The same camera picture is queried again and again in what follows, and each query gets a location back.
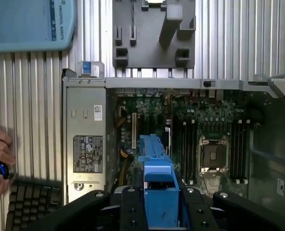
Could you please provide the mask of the silver power supply unit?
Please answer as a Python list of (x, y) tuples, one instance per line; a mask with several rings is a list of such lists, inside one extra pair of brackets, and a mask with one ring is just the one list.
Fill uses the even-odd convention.
[(69, 202), (106, 188), (106, 90), (66, 87), (64, 131)]

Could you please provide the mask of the white expansion slot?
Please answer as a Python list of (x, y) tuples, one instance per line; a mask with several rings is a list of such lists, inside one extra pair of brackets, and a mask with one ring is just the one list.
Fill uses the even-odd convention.
[(136, 122), (137, 114), (132, 113), (132, 149), (136, 149)]

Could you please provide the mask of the black keyboard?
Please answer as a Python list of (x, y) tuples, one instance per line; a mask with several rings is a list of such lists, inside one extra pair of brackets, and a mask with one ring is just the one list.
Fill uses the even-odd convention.
[(22, 231), (62, 207), (60, 181), (18, 179), (11, 185), (5, 231)]

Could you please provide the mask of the black RAM slot bank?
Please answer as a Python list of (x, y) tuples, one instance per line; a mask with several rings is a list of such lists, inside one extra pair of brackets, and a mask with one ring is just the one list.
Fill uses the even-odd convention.
[(236, 184), (248, 184), (246, 175), (247, 166), (247, 131), (248, 124), (238, 120), (234, 125), (234, 171), (233, 177)]
[(195, 120), (183, 121), (181, 129), (181, 176), (187, 185), (196, 180), (197, 128)]

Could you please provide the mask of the grey parts rack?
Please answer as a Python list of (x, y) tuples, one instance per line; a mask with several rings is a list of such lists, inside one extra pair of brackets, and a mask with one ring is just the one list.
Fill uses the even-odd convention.
[(195, 65), (196, 0), (113, 0), (115, 68)]

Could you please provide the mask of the CPU socket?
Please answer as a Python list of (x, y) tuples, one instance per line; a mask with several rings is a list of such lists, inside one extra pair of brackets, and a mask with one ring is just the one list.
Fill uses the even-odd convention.
[(223, 174), (228, 171), (229, 141), (226, 136), (219, 139), (200, 137), (197, 151), (197, 168), (201, 174)]

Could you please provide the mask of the open black PC case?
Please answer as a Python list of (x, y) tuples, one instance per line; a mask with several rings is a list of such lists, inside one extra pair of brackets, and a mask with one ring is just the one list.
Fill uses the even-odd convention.
[[(285, 215), (285, 74), (254, 77), (252, 81), (237, 79), (80, 77), (67, 69), (62, 74), (62, 157), (63, 201), (69, 203), (66, 185), (64, 109), (65, 88), (87, 87), (106, 90), (106, 188), (116, 192), (120, 168), (117, 148), (116, 105), (119, 95), (188, 94), (198, 91), (204, 96), (225, 98), (236, 92), (246, 98), (251, 125), (248, 130), (248, 189), (245, 196), (257, 204)], [(143, 187), (143, 171), (137, 183)]]

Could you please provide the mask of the green motherboard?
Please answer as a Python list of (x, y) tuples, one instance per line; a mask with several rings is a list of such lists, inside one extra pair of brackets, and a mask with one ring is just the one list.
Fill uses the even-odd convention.
[[(197, 168), (193, 185), (201, 188), (207, 195), (228, 190), (245, 196), (248, 184), (236, 184), (234, 171), (234, 125), (244, 120), (251, 125), (247, 100), (239, 98), (236, 92), (229, 92), (225, 98), (208, 98), (198, 91), (188, 94), (132, 94), (119, 95), (116, 105), (117, 148), (120, 155), (120, 168), (115, 180), (116, 186), (137, 183), (142, 175), (142, 163), (139, 157), (140, 135), (157, 135), (167, 155), (173, 162), (173, 168), (180, 174), (181, 180), (181, 129), (183, 121), (195, 120), (197, 128), (197, 148), (201, 136), (219, 139), (226, 136), (229, 141), (229, 169), (227, 172), (201, 174)], [(132, 149), (132, 113), (137, 114), (136, 149)], [(246, 175), (248, 178), (248, 153)]]

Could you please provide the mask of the blue robot teach pendant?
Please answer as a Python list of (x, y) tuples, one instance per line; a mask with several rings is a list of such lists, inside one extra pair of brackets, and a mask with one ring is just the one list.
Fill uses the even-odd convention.
[(0, 53), (66, 50), (76, 20), (75, 0), (0, 0)]

